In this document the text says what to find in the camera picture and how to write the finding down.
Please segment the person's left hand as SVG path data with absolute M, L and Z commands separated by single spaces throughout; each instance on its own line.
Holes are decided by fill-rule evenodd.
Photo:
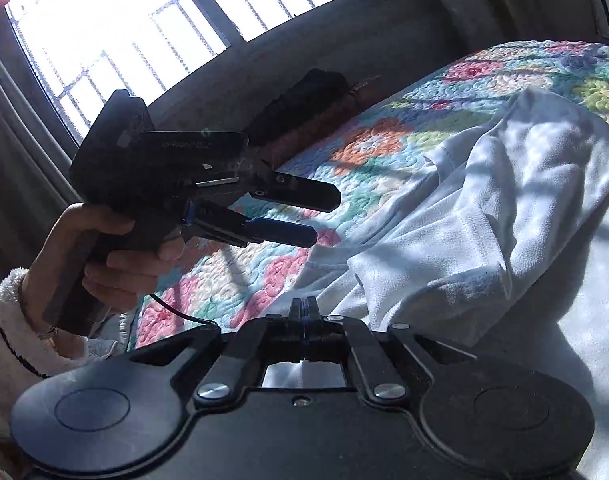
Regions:
M 163 237 L 156 249 L 112 249 L 97 262 L 85 263 L 77 254 L 83 237 L 131 233 L 135 222 L 106 206 L 74 204 L 59 217 L 39 255 L 22 279 L 24 316 L 35 332 L 48 330 L 47 318 L 67 301 L 75 284 L 111 310 L 135 308 L 141 296 L 157 289 L 158 278 L 168 274 L 184 252 L 178 230 Z

